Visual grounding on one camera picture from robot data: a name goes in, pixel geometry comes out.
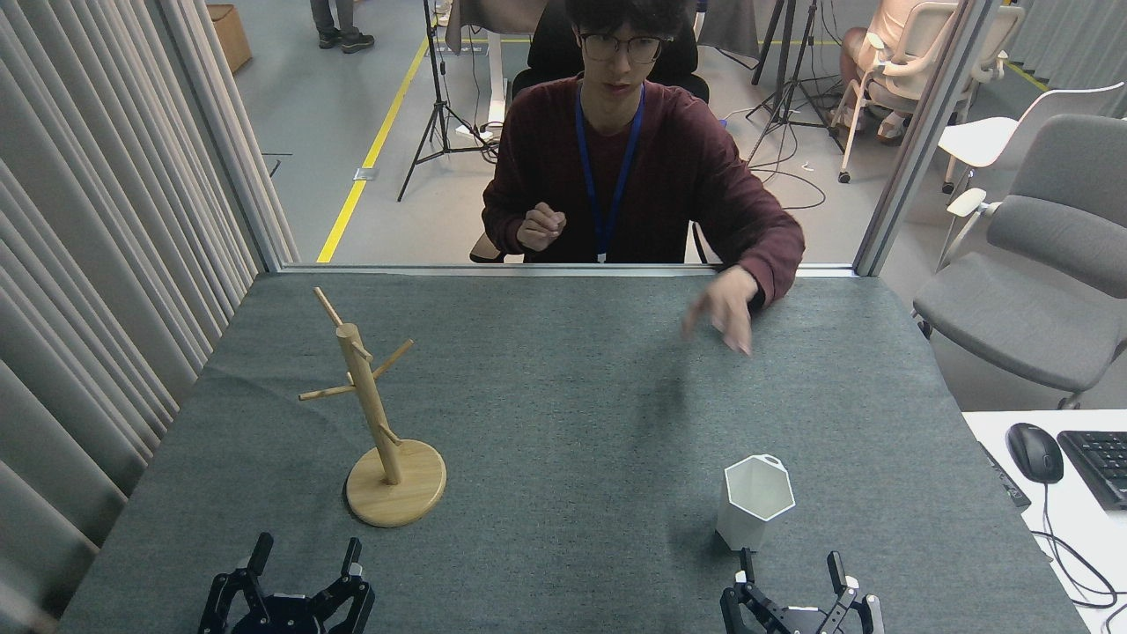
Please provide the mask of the person's right hand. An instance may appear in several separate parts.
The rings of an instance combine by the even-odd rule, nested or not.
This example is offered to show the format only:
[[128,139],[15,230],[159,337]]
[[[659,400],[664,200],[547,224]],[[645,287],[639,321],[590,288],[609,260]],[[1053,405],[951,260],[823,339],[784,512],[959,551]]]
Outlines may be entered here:
[[567,217],[564,212],[552,209],[547,202],[540,202],[520,221],[516,236],[525,250],[541,252],[561,236],[566,225]]

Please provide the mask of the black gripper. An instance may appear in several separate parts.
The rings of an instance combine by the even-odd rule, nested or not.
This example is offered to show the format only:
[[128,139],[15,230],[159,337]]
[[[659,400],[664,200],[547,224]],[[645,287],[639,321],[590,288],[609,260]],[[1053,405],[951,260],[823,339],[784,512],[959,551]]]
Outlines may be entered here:
[[[259,578],[269,560],[274,539],[261,532],[250,557],[233,572],[220,573],[210,582],[208,599],[199,619],[198,633],[363,633],[375,601],[373,587],[363,578],[360,564],[362,544],[350,538],[341,564],[341,574],[313,598],[305,595],[261,593]],[[236,593],[242,593],[248,614],[229,629],[229,613]],[[340,623],[327,627],[343,602],[349,613]]]
[[756,620],[763,633],[838,633],[850,611],[857,611],[863,633],[885,633],[878,595],[862,593],[860,582],[845,573],[838,551],[829,551],[828,554],[829,584],[836,593],[828,613],[802,606],[782,608],[769,599],[755,584],[751,556],[752,550],[738,551],[740,569],[733,584],[725,587],[721,593],[720,608],[727,633],[755,633],[745,619],[745,611]]

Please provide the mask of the person's left hand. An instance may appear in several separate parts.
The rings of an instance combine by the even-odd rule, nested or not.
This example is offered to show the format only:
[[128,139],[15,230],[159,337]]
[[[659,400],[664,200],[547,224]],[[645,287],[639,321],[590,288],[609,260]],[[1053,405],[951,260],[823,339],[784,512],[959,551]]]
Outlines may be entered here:
[[696,322],[709,316],[711,325],[721,334],[722,342],[730,350],[749,356],[752,352],[752,329],[749,329],[749,302],[758,292],[755,277],[735,265],[717,273],[696,300],[689,304],[687,313],[681,320],[681,336],[690,338]]

